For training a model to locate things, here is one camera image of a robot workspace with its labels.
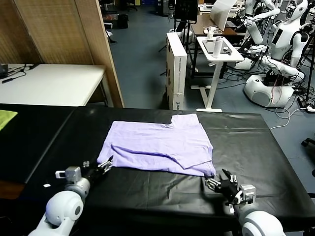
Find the lavender shirt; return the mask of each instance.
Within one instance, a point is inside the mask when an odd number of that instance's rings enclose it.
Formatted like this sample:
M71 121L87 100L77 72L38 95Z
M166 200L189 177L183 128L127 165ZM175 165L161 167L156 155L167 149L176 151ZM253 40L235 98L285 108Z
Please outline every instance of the lavender shirt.
M173 116L171 124L114 121L97 161L113 156L116 167L210 177L212 149L196 114Z

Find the yellow cloth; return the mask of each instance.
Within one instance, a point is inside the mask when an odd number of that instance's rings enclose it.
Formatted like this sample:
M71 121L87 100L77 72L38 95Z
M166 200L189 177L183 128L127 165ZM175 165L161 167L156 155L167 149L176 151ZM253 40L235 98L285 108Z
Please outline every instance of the yellow cloth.
M16 114L18 113L0 110L0 130L2 130L5 125L16 116Z

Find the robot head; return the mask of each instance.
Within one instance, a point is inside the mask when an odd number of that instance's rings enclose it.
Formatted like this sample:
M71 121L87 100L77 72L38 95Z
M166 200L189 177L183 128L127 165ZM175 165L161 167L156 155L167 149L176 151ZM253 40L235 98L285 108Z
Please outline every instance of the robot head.
M307 0L290 0L289 5L286 8L286 20L293 21L300 18L306 11L308 6Z

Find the black tablecloth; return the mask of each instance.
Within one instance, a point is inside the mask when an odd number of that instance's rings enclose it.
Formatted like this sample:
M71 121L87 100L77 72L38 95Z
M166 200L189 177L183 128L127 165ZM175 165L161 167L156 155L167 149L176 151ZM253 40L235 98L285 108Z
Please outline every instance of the black tablecloth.
M29 180L21 200L46 203L62 190L63 182L54 179L54 172L96 160L113 121L170 123L173 114L187 113L191 112L76 109ZM197 115L214 146L217 170L228 169L240 184L253 184L259 207L278 217L285 230L315 225L315 206L261 115ZM52 187L44 188L45 183ZM90 192L82 218L86 222L115 219L211 229L224 224L225 230L231 230L237 221L226 214L225 199L204 186L201 177L113 168Z
M27 183L74 107L0 104L18 114L0 131L0 179Z

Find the white table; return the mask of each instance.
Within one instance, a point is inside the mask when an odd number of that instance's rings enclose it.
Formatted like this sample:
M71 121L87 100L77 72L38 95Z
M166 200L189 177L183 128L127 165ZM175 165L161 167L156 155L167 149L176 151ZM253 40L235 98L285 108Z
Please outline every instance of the white table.
M8 66L10 71L10 68L24 65ZM0 80L0 103L85 106L100 82L105 87L104 93L108 98L104 66L40 64L25 72L26 76L5 84L2 83L5 79ZM23 73L19 72L6 79L20 75Z
M197 42L199 43L204 55L206 56L208 61L215 62L216 63L216 68L213 74L212 78L212 83L210 86L205 86L205 87L199 87L199 86L191 86L191 89L199 89L203 103L205 105L205 108L199 108L197 111L204 111L204 112L222 112L221 109L214 109L212 108L212 102L216 93L217 85L219 82L220 78L220 72L223 66L224 62L230 62L230 61L243 61L244 58L242 55L230 44L230 42L224 38L224 42L226 45L230 48L232 51L231 55L229 54L220 54L218 58L214 58L212 54L209 54L207 52L207 49L203 45L203 41L207 40L207 37L197 37ZM209 95L207 95L206 89L210 89Z

